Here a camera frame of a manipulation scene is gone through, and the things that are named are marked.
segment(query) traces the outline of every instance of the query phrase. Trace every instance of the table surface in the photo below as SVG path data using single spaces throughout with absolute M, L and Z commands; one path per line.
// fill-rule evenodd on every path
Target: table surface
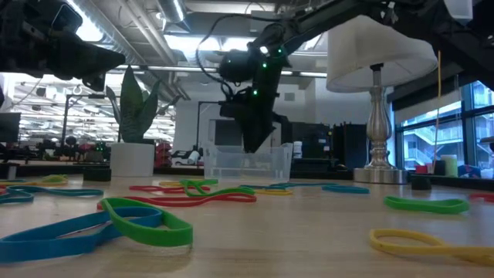
M 105 197 L 152 196 L 129 185 L 157 185 L 186 177 L 113 178 L 71 188 L 101 188 Z M 145 246 L 115 239 L 94 253 L 0 265 L 2 277 L 494 277 L 494 268 L 444 256 L 393 256 L 368 244 L 371 229 L 410 229 L 456 245 L 494 246 L 494 205 L 472 203 L 461 215 L 402 212 L 383 204 L 387 195 L 406 198 L 467 198 L 462 189 L 359 185 L 369 195 L 294 188 L 293 196 L 259 195 L 256 203 L 211 202 L 194 208 L 166 208 L 194 226 L 193 248 Z M 221 188 L 236 186 L 221 183 Z M 34 203 L 0 206 L 0 236 L 96 211 L 98 198 L 37 195 Z

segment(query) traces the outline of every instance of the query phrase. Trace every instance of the green rubber band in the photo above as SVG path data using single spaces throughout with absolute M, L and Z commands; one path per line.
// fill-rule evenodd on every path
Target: green rubber band
M 189 197 L 212 197 L 212 196 L 217 196 L 217 195 L 222 195 L 222 194 L 228 194 L 228 193 L 244 193 L 244 194 L 249 194 L 249 195 L 255 195 L 254 190 L 250 188 L 226 188 L 222 190 L 218 190 L 216 192 L 211 192 L 207 193 L 204 190 L 201 189 L 202 185 L 211 185 L 212 181 L 218 182 L 218 180 L 205 180 L 205 181 L 189 181 L 189 180 L 182 180 L 180 183 L 184 186 L 185 189 L 185 194 Z M 190 192 L 188 190 L 188 186 L 194 186 L 195 190 L 199 192 L 199 194 L 196 194 L 194 192 Z
M 388 196 L 384 198 L 384 204 L 393 209 L 441 214 L 459 214 L 470 209 L 470 204 L 461 199 L 426 201 Z
M 184 246 L 192 244 L 193 232 L 192 225 L 179 219 L 170 212 L 156 208 L 143 202 L 134 201 L 126 198 L 104 198 L 100 202 L 105 211 L 110 214 L 112 223 L 122 235 L 127 236 L 139 243 L 151 246 Z M 147 207 L 157 209 L 162 212 L 162 222 L 168 229 L 151 228 L 120 217 L 113 209 L 120 207 Z

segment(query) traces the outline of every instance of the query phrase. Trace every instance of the potted plant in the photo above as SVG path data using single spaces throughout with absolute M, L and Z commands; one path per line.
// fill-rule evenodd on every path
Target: potted plant
M 113 107 L 115 120 L 120 125 L 124 143 L 111 146 L 112 176 L 150 177 L 154 170 L 154 144 L 146 144 L 144 134 L 156 117 L 159 82 L 151 93 L 142 91 L 129 66 L 123 76 L 120 109 L 115 93 L 107 86 L 107 97 Z

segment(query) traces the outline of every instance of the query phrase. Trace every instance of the table lamp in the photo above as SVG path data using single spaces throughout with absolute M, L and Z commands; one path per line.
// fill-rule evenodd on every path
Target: table lamp
M 328 31 L 327 89 L 335 93 L 370 92 L 367 136 L 372 143 L 372 159 L 354 170 L 355 181 L 407 183 L 407 172 L 387 159 L 387 139 L 392 129 L 384 91 L 430 73 L 437 64 L 430 44 L 408 38 L 366 16 Z

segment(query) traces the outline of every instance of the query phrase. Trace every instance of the white plant pot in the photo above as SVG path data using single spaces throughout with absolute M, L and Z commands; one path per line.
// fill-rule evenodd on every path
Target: white plant pot
M 154 170 L 154 145 L 116 143 L 111 145 L 111 175 L 114 177 L 151 177 Z

